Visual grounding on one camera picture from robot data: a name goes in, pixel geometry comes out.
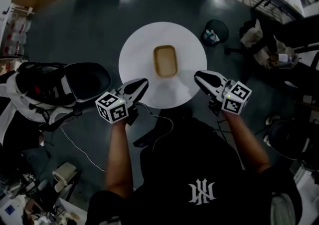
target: bottle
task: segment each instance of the bottle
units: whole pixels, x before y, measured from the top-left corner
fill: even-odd
[[[24,46],[21,44],[11,43],[9,46],[4,47],[4,53],[6,56],[23,56],[24,55]]]
[[[19,34],[28,32],[31,27],[31,21],[27,20],[26,17],[20,17],[17,20],[12,21],[12,24],[12,31]]]
[[[26,34],[19,34],[17,32],[13,32],[7,36],[7,41],[15,43],[15,44],[25,44],[26,43]]]

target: white round table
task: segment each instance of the white round table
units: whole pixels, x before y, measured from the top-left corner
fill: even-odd
[[[173,77],[159,77],[155,72],[153,50],[160,45],[175,48],[178,72]],[[194,97],[199,90],[194,74],[206,69],[206,54],[198,38],[171,22],[154,22],[136,30],[125,42],[119,59],[122,82],[147,78],[149,88],[140,102],[158,109],[174,108]]]

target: hand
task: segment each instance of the hand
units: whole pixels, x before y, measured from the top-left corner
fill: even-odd
[[[122,119],[114,123],[112,126],[118,127],[118,128],[125,128],[125,125],[126,125],[126,119]]]
[[[223,111],[223,115],[224,115],[224,117],[225,117],[227,120],[236,119],[236,118],[239,118],[239,117],[240,117],[238,114],[230,113],[230,112],[227,112],[227,111]]]

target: white container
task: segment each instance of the white container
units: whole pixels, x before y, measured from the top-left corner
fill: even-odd
[[[57,184],[54,186],[56,192],[61,192],[71,179],[77,174],[76,167],[65,162],[62,166],[52,172]]]
[[[13,32],[13,33],[8,35],[7,40],[11,41],[12,43],[15,43],[15,44],[25,44],[26,43],[26,34],[25,33],[19,34],[17,32]]]
[[[31,21],[27,20],[26,17],[20,17],[17,20],[13,21],[13,32],[23,34],[29,31],[31,27]]]
[[[11,43],[8,46],[5,46],[4,54],[7,56],[23,56],[24,55],[24,46],[21,44],[13,44]]]

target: white wire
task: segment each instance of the white wire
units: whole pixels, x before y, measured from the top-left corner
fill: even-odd
[[[146,110],[147,110],[151,115],[153,115],[154,117],[156,117],[156,118],[168,119],[168,120],[171,122],[171,129],[170,129],[170,131],[169,131],[168,133],[166,133],[165,135],[162,135],[162,136],[160,136],[158,139],[155,140],[154,145],[153,145],[153,148],[152,148],[152,151],[154,151],[154,147],[155,147],[156,142],[157,142],[158,140],[160,140],[162,137],[164,137],[164,136],[166,136],[166,135],[168,135],[169,133],[172,132],[172,130],[173,130],[173,128],[174,128],[174,123],[173,123],[173,121],[172,121],[170,118],[167,118],[167,117],[164,117],[164,116],[158,116],[158,115],[153,114],[153,113],[149,110],[149,108],[148,108],[145,104],[143,104],[143,103],[138,102],[137,105],[141,105],[141,106],[145,107]]]
[[[62,130],[62,132],[64,133],[64,135],[66,136],[66,138],[69,139],[77,149],[79,149],[81,152],[83,152],[83,153],[86,155],[86,157],[88,158],[88,160],[89,160],[94,166],[96,166],[96,167],[97,167],[98,169],[100,169],[101,171],[105,172],[105,170],[103,170],[102,168],[100,168],[98,165],[96,165],[96,164],[89,158],[89,156],[86,154],[85,151],[82,151],[79,147],[77,147],[77,146],[75,145],[75,143],[66,135],[66,133],[64,132],[64,130],[63,130],[62,127],[60,127],[60,129]]]
[[[174,128],[174,123],[173,123],[173,121],[172,121],[170,118],[163,117],[163,116],[158,116],[158,115],[153,114],[153,113],[149,110],[149,108],[148,108],[145,104],[143,104],[143,103],[137,103],[137,105],[141,105],[141,106],[145,107],[146,110],[147,110],[151,115],[153,115],[154,117],[156,117],[156,118],[168,119],[168,120],[171,122],[171,129],[170,129],[170,131],[169,131],[168,133],[166,133],[166,134],[160,136],[158,139],[155,140],[154,145],[153,145],[153,148],[152,148],[152,151],[154,151],[154,147],[155,147],[156,142],[157,142],[158,140],[160,140],[162,137],[164,137],[164,136],[166,136],[166,135],[168,135],[169,133],[172,132],[172,130],[173,130],[173,128]],[[73,143],[73,145],[75,146],[75,148],[77,148],[78,150],[80,150],[81,152],[83,152],[83,153],[86,155],[86,157],[88,158],[88,160],[89,160],[94,166],[96,166],[96,167],[97,167],[98,169],[100,169],[101,171],[105,172],[105,170],[103,170],[102,168],[100,168],[98,165],[96,165],[96,164],[90,159],[90,157],[86,154],[85,151],[83,151],[82,149],[80,149],[79,147],[77,147],[77,146],[75,145],[75,143],[74,143],[74,142],[67,136],[67,134],[64,132],[64,130],[63,130],[62,127],[60,127],[60,129],[62,130],[62,132],[64,133],[64,135],[66,136],[66,138],[69,139],[69,140],[71,141],[71,143]]]

